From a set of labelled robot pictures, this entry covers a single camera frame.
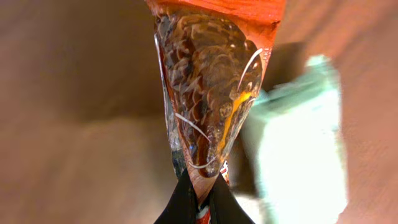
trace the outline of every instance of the brown background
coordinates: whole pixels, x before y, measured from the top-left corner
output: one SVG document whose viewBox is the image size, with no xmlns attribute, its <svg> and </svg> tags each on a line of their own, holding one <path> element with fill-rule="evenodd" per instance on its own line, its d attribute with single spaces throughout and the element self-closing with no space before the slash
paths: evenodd
<svg viewBox="0 0 398 224">
<path fill-rule="evenodd" d="M 351 202 L 398 222 L 396 0 L 290 1 L 277 44 L 334 60 Z M 0 223 L 152 223 L 176 184 L 143 0 L 0 1 Z"/>
</svg>

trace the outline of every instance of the transparent plastic wrap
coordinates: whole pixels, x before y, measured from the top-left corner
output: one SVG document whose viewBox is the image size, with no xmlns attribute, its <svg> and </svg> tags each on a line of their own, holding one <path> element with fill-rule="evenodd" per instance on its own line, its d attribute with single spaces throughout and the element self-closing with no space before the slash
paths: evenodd
<svg viewBox="0 0 398 224">
<path fill-rule="evenodd" d="M 146 2 L 172 152 L 217 176 L 258 96 L 284 1 Z"/>
</svg>

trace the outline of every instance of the orange bag top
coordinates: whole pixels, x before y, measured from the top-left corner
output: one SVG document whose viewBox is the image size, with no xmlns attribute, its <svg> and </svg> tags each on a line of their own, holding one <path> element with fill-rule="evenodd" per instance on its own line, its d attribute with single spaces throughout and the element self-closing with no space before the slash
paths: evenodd
<svg viewBox="0 0 398 224">
<path fill-rule="evenodd" d="M 276 30 L 282 19 L 285 0 L 146 0 L 152 12 L 163 6 L 185 5 L 223 14 L 233 21 L 253 41 L 264 49 L 263 77 L 271 56 Z"/>
</svg>

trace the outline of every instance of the blurred object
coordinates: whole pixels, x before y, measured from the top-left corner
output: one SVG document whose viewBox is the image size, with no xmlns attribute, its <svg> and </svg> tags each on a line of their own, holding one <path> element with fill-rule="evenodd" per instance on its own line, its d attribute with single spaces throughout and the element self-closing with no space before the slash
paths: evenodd
<svg viewBox="0 0 398 224">
<path fill-rule="evenodd" d="M 338 73 L 312 57 L 291 83 L 261 91 L 242 129 L 266 223 L 336 223 L 347 204 Z"/>
</svg>

